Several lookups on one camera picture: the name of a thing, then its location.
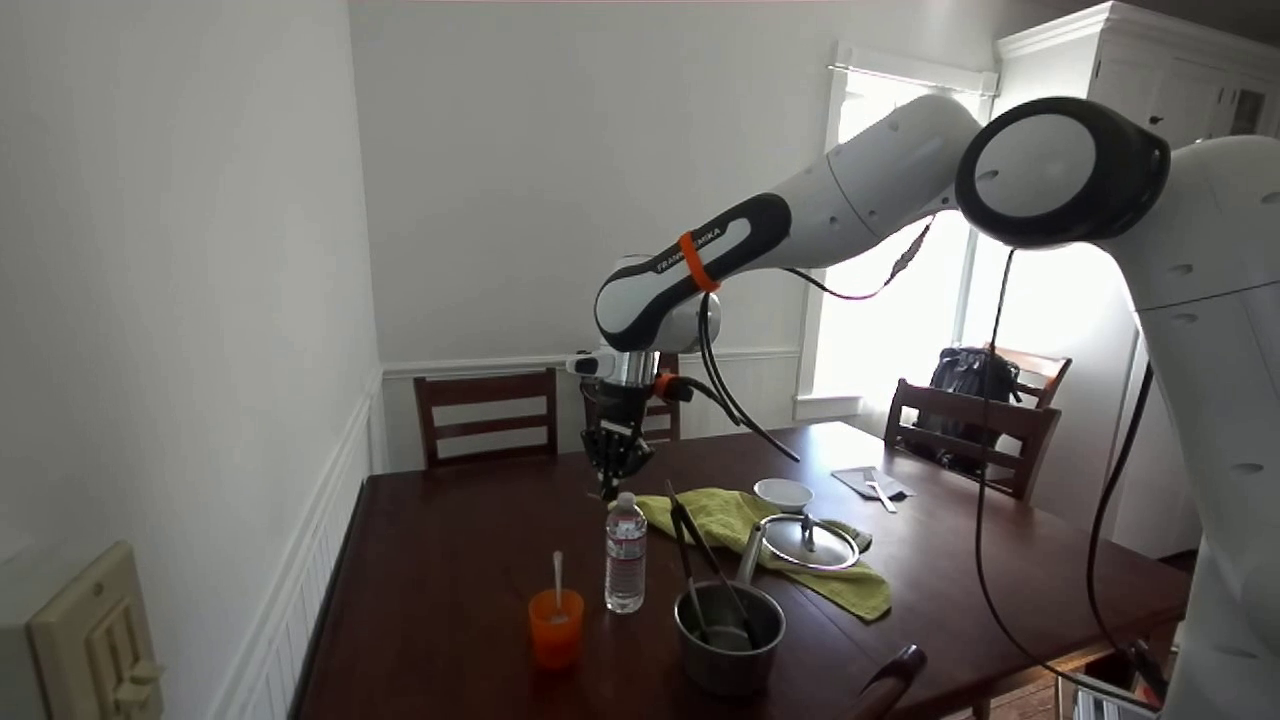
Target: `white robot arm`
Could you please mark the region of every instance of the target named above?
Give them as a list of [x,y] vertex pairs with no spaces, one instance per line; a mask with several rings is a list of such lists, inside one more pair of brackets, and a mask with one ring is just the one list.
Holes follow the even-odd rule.
[[1271,141],[1209,141],[1169,158],[1155,135],[1087,99],[1038,99],[990,130],[944,97],[905,106],[775,191],[606,280],[595,328],[621,361],[599,385],[628,396],[606,415],[631,425],[635,399],[653,389],[653,351],[695,346],[702,292],[748,270],[861,256],[950,195],[1011,249],[1092,242],[1117,256],[1193,465],[1206,528],[1166,715],[1280,715]]

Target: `ceiling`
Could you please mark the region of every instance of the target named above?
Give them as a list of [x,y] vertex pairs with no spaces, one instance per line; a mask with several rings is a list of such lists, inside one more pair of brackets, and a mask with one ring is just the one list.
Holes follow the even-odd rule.
[[[1098,0],[1059,0],[1064,13],[1092,9]],[[1280,47],[1280,3],[1275,0],[1124,0],[1148,13],[1209,24],[1234,36],[1248,36]]]

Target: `towel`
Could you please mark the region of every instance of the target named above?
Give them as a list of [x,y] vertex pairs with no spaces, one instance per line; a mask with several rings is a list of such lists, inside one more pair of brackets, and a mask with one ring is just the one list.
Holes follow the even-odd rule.
[[[713,547],[744,553],[758,520],[766,518],[754,495],[733,490],[694,490],[679,494],[679,503],[687,507],[694,523]],[[667,536],[673,533],[673,499],[667,495],[640,495],[643,520]],[[886,578],[876,578],[865,559],[837,578],[811,578],[801,568],[784,568],[795,583],[820,593],[837,607],[880,622],[892,603]]]

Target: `baseboard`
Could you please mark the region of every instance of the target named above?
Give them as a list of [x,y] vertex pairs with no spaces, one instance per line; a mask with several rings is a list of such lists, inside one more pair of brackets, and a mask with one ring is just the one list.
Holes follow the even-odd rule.
[[209,720],[290,715],[358,494],[368,481],[368,421],[374,403],[363,396],[354,408],[299,523],[293,528],[275,588],[268,593]]

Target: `white wall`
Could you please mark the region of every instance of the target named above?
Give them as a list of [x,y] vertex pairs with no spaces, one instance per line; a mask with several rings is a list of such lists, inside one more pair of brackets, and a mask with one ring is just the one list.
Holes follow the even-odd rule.
[[[358,0],[382,358],[382,469],[417,469],[407,371],[595,349],[621,256],[818,161],[837,41],[992,69],[992,41],[1051,18],[1011,0],[541,3]],[[794,425],[803,292],[727,284],[723,371]],[[694,432],[723,425],[694,408]]]
[[345,0],[0,3],[0,568],[134,539],[178,720],[283,715],[368,475],[359,173]]

